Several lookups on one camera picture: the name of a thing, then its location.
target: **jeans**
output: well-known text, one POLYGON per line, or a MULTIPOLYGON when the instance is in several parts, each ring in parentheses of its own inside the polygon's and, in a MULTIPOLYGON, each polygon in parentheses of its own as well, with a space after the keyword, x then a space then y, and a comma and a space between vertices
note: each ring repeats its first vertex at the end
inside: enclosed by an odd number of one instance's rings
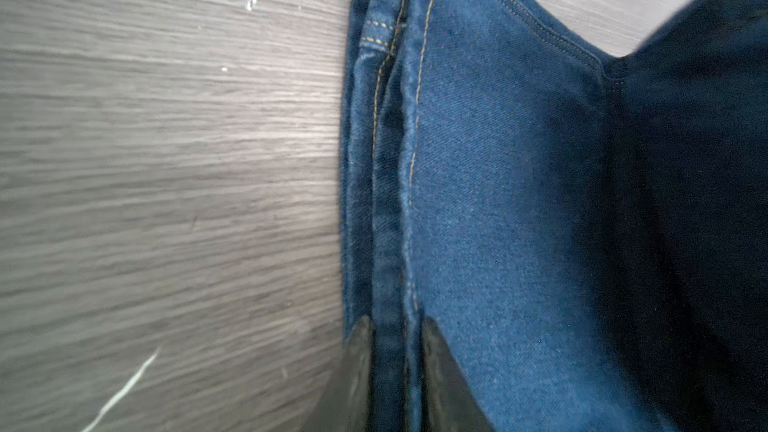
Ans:
POLYGON ((373 430, 421 429, 425 316, 496 430, 768 430, 768 0, 620 58, 534 0, 352 0, 346 54, 373 430))

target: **folded denim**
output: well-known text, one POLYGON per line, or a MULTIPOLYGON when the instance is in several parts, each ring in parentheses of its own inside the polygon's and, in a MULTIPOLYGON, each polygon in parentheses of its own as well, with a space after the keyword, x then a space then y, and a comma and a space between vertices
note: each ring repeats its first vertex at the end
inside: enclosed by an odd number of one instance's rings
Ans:
POLYGON ((695 0, 621 58, 534 0, 352 0, 372 429, 421 428, 427 315, 496 430, 768 430, 767 91, 768 0, 695 0))

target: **white speck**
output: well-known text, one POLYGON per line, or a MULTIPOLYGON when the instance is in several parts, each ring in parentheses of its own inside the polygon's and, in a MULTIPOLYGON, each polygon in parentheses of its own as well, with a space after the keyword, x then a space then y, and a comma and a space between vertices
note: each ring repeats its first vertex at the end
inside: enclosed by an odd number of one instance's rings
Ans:
POLYGON ((160 348, 158 347, 158 350, 156 350, 154 352, 154 354, 152 354, 152 357, 150 357, 149 359, 144 361, 144 363, 141 365, 141 367, 139 367, 139 370, 136 370, 136 374, 134 374, 134 376, 131 377, 128 380, 128 382, 125 383, 123 388, 118 390, 118 392, 115 395, 113 395, 112 398, 110 400, 108 400, 106 404, 104 404, 104 406, 98 412, 98 415, 96 416, 94 421, 91 422, 87 427, 85 427, 82 432, 91 432, 91 430, 93 430, 94 427, 96 427, 98 425, 98 423, 107 414, 107 412, 109 412, 109 410, 112 407, 114 407, 114 405, 117 402, 119 402, 120 399, 122 399, 123 397, 128 395, 128 392, 130 392, 130 389, 134 388, 136 383, 139 382, 139 379, 141 378, 141 376, 144 375, 144 371, 147 369, 147 367, 149 367, 150 364, 152 362, 154 362, 154 360, 156 358, 158 358, 158 354, 159 353, 160 353, 160 348))

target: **blue denim pants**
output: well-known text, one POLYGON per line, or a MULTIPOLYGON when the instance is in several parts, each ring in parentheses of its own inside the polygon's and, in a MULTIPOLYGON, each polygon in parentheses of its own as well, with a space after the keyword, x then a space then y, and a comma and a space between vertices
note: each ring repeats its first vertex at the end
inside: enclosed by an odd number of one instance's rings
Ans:
POLYGON ((346 53, 373 430, 421 429, 425 316, 496 430, 768 430, 768 0, 621 58, 534 0, 352 0, 346 53))

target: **denim fabric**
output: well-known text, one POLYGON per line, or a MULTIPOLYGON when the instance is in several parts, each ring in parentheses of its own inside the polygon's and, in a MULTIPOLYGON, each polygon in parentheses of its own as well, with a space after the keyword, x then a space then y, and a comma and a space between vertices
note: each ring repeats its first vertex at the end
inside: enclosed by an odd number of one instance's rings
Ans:
POLYGON ((353 0, 345 330, 420 430, 434 317, 497 430, 768 430, 768 0, 629 56, 534 0, 353 0))

